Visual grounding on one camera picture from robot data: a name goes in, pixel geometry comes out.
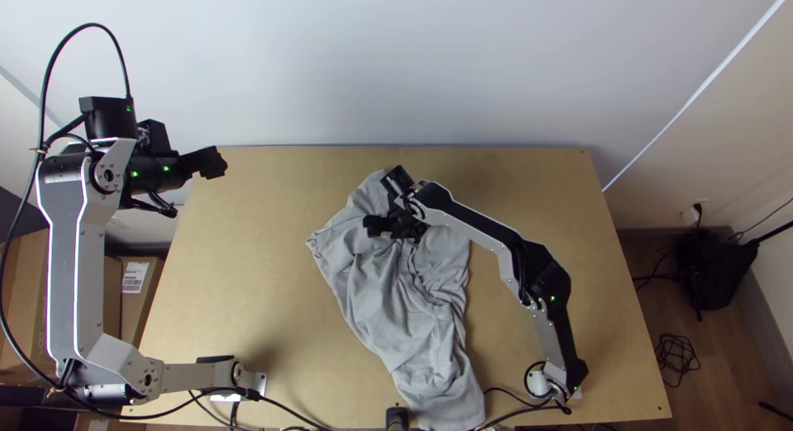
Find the wooden floor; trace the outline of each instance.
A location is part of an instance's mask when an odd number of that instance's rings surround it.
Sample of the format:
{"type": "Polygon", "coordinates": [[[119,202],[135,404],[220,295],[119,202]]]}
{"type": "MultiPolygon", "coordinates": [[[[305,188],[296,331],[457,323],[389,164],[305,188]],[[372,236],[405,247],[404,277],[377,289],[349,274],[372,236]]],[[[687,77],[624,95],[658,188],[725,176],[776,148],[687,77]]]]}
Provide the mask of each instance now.
{"type": "MultiPolygon", "coordinates": [[[[633,276],[647,275],[653,270],[660,253],[658,249],[673,244],[674,237],[659,234],[625,233],[620,242],[633,276]]],[[[670,259],[660,272],[673,271],[670,259]]],[[[684,376],[677,389],[667,388],[672,419],[610,424],[620,431],[777,431],[793,429],[786,422],[757,406],[764,400],[775,404],[768,374],[762,364],[752,336],[749,334],[739,302],[704,313],[702,323],[681,288],[674,282],[657,280],[638,292],[648,331],[653,343],[658,335],[685,335],[691,340],[702,368],[684,376]]],[[[670,381],[677,374],[664,372],[670,381]]],[[[592,424],[584,424],[587,431],[592,424]]],[[[209,427],[172,427],[148,425],[147,431],[204,431],[209,427]]],[[[562,430],[580,429],[565,426],[562,430]]]]}

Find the wooden tabletop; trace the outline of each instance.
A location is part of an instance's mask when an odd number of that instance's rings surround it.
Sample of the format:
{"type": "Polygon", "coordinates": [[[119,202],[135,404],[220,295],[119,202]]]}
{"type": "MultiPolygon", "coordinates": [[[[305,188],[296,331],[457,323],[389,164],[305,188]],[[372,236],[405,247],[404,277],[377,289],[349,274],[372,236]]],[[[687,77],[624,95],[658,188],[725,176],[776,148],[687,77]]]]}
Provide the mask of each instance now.
{"type": "MultiPolygon", "coordinates": [[[[585,149],[473,147],[224,148],[223,178],[197,178],[149,316],[141,352],[165,362],[234,354],[268,373],[267,394],[326,425],[381,428],[405,401],[380,359],[353,335],[305,246],[371,172],[402,164],[454,198],[548,247],[572,278],[568,304],[578,355],[589,366],[572,415],[538,411],[505,424],[568,424],[671,416],[642,311],[585,149]]],[[[472,246],[465,327],[482,389],[524,394],[544,359],[533,320],[499,279],[495,256],[472,246]]],[[[125,414],[189,399],[166,394],[125,414]]],[[[519,409],[488,395],[487,417],[519,409]]],[[[228,417],[228,405],[212,406],[228,417]]],[[[300,424],[264,403],[240,423],[300,424]]],[[[189,406],[157,420],[216,424],[189,406]]]]}

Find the cable clamp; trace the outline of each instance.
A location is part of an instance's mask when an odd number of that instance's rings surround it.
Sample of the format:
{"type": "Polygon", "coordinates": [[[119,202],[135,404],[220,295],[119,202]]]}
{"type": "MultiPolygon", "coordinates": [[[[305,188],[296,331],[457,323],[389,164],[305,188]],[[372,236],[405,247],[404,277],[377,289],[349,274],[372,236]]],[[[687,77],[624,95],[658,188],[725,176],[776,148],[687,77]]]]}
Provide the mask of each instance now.
{"type": "Polygon", "coordinates": [[[51,396],[55,395],[55,393],[61,394],[61,393],[64,393],[64,392],[66,392],[66,388],[65,387],[62,387],[62,388],[51,387],[50,390],[47,391],[46,398],[49,399],[51,396]]]}

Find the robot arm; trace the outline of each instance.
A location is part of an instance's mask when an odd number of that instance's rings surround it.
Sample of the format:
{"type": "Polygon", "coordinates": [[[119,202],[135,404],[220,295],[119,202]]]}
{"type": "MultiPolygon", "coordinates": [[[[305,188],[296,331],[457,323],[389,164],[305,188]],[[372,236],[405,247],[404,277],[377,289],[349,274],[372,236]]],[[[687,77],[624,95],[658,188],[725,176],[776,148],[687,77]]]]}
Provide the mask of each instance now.
{"type": "Polygon", "coordinates": [[[266,375],[246,371],[232,356],[168,364],[103,333],[105,225],[116,209],[148,206],[175,216],[173,206],[155,207],[132,196],[148,193],[154,200],[195,172],[220,177],[226,162],[214,147],[186,155],[172,151],[162,123],[136,123],[131,100],[81,98],[80,108],[91,149],[71,144],[36,174],[39,204],[50,222],[47,349],[58,377],[98,407],[211,388],[229,388],[213,400],[240,400],[240,387],[264,395],[266,375]]]}
{"type": "Polygon", "coordinates": [[[542,371],[527,373],[532,394],[564,403],[580,393],[588,370],[576,354],[567,300],[570,277],[541,244],[523,239],[517,231],[467,206],[437,182],[415,184],[402,166],[381,180],[388,191],[391,210],[386,218],[363,220],[369,235],[391,231],[393,238],[421,240],[428,225],[447,226],[490,250],[498,257],[501,280],[534,318],[547,354],[542,371]]]}

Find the gray shirt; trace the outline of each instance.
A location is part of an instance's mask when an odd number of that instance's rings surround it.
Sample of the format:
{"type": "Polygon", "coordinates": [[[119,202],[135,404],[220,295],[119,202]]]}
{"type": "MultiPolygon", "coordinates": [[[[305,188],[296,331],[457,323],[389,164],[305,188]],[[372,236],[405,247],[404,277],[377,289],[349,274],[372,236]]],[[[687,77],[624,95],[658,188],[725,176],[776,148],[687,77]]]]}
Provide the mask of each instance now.
{"type": "Polygon", "coordinates": [[[369,238],[363,217],[388,212],[384,175],[369,176],[306,245],[347,324],[382,359],[419,426],[472,429],[485,405],[465,353],[469,242],[438,226],[418,245],[388,233],[369,238]]]}

